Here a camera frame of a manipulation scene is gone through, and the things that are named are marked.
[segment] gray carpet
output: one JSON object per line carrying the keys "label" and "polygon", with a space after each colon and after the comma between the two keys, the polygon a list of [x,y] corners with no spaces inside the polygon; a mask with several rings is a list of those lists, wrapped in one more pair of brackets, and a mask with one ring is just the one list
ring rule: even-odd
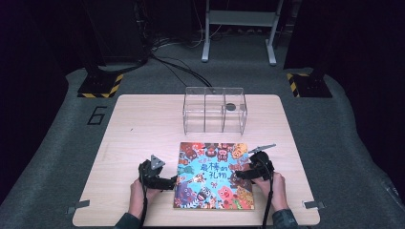
{"label": "gray carpet", "polygon": [[[333,98],[293,97],[287,73],[310,73],[310,69],[283,70],[287,37],[276,50],[278,65],[270,67],[265,39],[243,35],[213,41],[208,63],[201,62],[203,45],[194,49],[165,46],[155,55],[180,59],[213,86],[243,87],[246,94],[281,97],[313,195],[327,205],[319,211],[321,222],[313,228],[405,228],[405,211],[382,185],[390,181],[359,139],[343,89],[326,76]],[[187,86],[203,86],[190,74],[175,72]],[[117,98],[121,94],[183,94],[185,87],[156,60],[126,73],[113,98],[76,97],[85,76],[84,70],[67,75],[70,88],[65,101],[41,147],[1,205],[0,228],[74,228],[73,215],[65,212],[81,196]],[[107,107],[99,110],[105,113],[101,125],[87,125],[97,106]]]}

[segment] acrylic container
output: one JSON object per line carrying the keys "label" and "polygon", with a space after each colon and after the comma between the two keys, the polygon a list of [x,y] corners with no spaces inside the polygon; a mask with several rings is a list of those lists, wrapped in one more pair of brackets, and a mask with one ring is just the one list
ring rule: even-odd
{"label": "acrylic container", "polygon": [[244,133],[247,106],[243,88],[187,87],[184,133]]}

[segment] sleeve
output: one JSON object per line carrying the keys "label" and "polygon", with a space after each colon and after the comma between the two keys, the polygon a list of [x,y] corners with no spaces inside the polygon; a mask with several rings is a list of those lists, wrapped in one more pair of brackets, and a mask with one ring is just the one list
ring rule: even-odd
{"label": "sleeve", "polygon": [[125,213],[114,229],[138,229],[140,220],[129,213]]}
{"label": "sleeve", "polygon": [[274,229],[292,229],[298,228],[298,223],[290,209],[283,209],[273,214]]}

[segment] hand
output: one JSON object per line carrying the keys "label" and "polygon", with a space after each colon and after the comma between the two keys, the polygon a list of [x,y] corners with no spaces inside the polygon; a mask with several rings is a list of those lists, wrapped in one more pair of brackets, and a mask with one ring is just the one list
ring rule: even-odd
{"label": "hand", "polygon": [[[263,180],[261,177],[252,179],[257,185],[259,185],[265,198],[268,198],[270,192],[270,181]],[[274,211],[277,212],[282,209],[288,209],[287,194],[286,194],[286,179],[279,173],[273,174],[273,199],[271,205]]]}
{"label": "hand", "polygon": [[[146,191],[146,198],[148,199],[148,204],[153,201],[155,196],[160,193],[161,190],[158,189],[148,189]],[[131,197],[129,200],[128,213],[134,217],[140,219],[143,210],[143,190],[142,184],[139,179],[136,179],[134,183],[131,184]]]}

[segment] colorful book cover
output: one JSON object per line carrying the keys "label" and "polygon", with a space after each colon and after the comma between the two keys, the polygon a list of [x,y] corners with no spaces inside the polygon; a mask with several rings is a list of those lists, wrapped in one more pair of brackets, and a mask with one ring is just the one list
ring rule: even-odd
{"label": "colorful book cover", "polygon": [[235,175],[248,163],[244,143],[182,142],[174,208],[254,209],[251,181]]}

